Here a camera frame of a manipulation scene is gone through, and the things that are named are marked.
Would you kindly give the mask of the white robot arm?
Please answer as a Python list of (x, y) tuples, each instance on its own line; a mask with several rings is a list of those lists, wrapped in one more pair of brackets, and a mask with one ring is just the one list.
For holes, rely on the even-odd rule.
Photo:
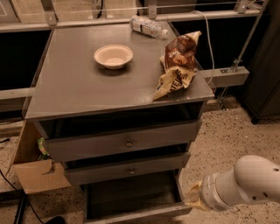
[(185, 194), (185, 204), (202, 211), (269, 201), (280, 203), (280, 166), (256, 155), (239, 158), (229, 171), (206, 176)]

